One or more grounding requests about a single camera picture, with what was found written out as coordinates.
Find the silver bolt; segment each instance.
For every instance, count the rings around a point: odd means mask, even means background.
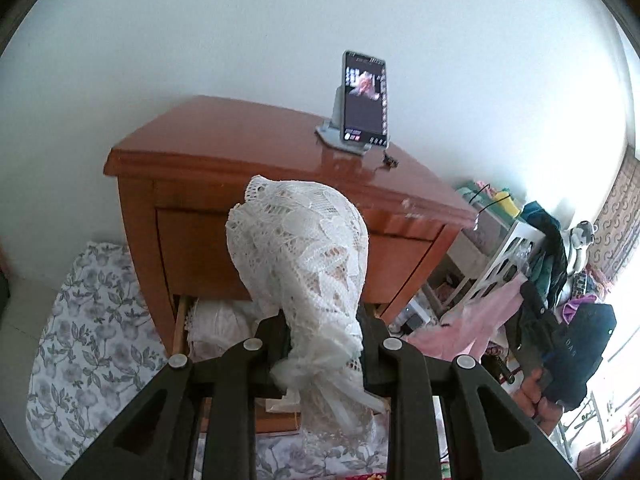
[[[460,368],[464,368],[465,370],[471,370],[471,368],[476,366],[476,360],[470,355],[459,355],[456,358],[456,363]]]
[[[402,341],[400,341],[397,337],[387,337],[382,345],[387,350],[399,350],[402,348]]]
[[[187,356],[185,354],[174,354],[169,357],[169,366],[175,370],[184,368],[187,365]]]
[[[242,343],[242,346],[244,346],[245,350],[259,350],[260,348],[262,348],[262,339],[258,339],[257,337],[245,339],[244,343]]]

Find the tile floor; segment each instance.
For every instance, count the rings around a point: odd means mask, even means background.
[[[66,468],[52,464],[27,433],[25,409],[33,359],[56,291],[19,278],[0,319],[0,418],[20,452],[42,480],[59,480]]]

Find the dresser top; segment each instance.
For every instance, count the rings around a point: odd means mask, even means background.
[[[335,187],[359,208],[424,216],[470,227],[475,210],[431,171],[391,144],[364,156],[329,148],[315,134],[322,118],[286,108],[198,96],[145,124],[114,146],[104,174],[153,180],[246,184],[313,180]]]

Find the white ribbon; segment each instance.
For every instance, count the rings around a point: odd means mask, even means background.
[[[361,386],[351,384],[340,375],[350,360],[358,358],[360,349],[359,340],[344,330],[323,326],[322,332],[310,341],[297,344],[287,359],[271,369],[271,374],[281,387],[303,390],[310,383],[315,384],[344,433],[351,434],[358,430],[357,421],[345,409],[336,390],[374,412],[384,413],[388,409],[383,399],[366,392]]]

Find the triangular cutout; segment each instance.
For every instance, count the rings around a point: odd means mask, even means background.
[[[114,445],[142,456],[154,440],[166,394],[166,390],[158,390],[116,437]]]
[[[511,412],[500,402],[487,386],[478,388],[478,397],[489,426],[494,449],[498,452],[524,446],[531,440],[529,432]]]

